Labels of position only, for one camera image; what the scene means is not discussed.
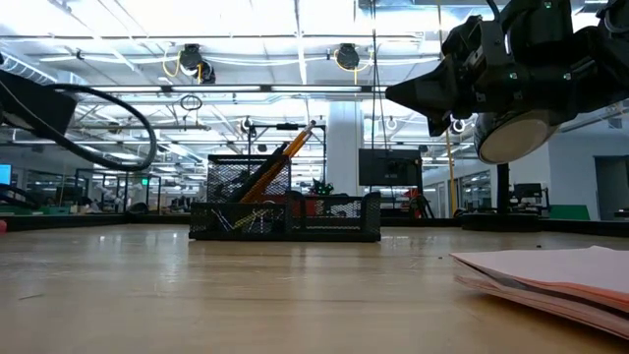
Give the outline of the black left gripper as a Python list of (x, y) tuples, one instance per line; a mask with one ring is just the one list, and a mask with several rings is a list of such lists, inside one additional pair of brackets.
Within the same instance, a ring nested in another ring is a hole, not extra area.
[(0, 70), (0, 124), (19, 127), (37, 135), (32, 116), (24, 105), (60, 134), (65, 134), (73, 118), (76, 100), (70, 95)]

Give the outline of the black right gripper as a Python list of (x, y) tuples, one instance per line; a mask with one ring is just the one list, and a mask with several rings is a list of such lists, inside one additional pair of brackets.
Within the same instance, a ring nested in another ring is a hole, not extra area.
[(385, 97), (427, 116), (431, 137), (474, 113), (591, 112), (597, 35), (595, 26), (574, 29), (570, 0), (510, 0), (489, 21), (471, 16), (453, 28), (437, 67)]

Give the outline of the black mesh desk organizer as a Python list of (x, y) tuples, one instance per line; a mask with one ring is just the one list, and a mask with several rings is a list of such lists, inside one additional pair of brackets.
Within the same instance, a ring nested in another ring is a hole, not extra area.
[[(203, 241), (377, 242), (380, 193), (362, 197), (308, 195), (291, 189), (291, 161), (281, 155), (238, 203), (230, 195), (264, 163), (268, 155), (212, 155), (206, 197), (190, 205), (189, 236)], [(224, 232), (210, 211), (218, 208), (233, 223), (253, 209), (273, 212), (264, 233)]]

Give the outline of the black binder clip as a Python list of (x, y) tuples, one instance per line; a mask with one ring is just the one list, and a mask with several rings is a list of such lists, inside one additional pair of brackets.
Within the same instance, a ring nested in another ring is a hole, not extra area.
[(213, 215), (215, 216), (215, 218), (218, 220), (218, 223), (220, 224), (222, 230), (224, 232), (234, 232), (235, 228), (234, 226), (230, 223), (230, 221), (226, 218), (226, 216), (222, 213), (222, 211), (218, 208), (212, 208), (210, 210)]

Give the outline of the black monitor on stand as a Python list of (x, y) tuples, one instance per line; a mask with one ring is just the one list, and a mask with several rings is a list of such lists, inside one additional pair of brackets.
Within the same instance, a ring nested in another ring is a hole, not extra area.
[(417, 150), (359, 150), (361, 186), (418, 187), (422, 182), (422, 157)]

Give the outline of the small black monitor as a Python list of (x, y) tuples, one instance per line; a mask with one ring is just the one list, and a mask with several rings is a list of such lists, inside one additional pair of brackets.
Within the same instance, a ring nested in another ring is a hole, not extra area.
[(523, 183), (513, 185), (513, 197), (517, 200), (527, 198), (541, 199), (543, 188), (541, 183)]

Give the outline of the green board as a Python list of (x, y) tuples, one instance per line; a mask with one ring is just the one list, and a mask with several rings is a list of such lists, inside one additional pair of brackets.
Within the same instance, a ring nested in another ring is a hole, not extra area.
[(585, 205), (551, 205), (548, 217), (550, 219), (586, 220), (589, 221), (589, 210)]

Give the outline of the pink sticky note pad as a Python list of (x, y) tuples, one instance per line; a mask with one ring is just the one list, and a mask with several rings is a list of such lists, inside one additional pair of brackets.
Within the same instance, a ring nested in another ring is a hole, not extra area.
[(629, 340), (629, 251), (452, 253), (465, 286)]

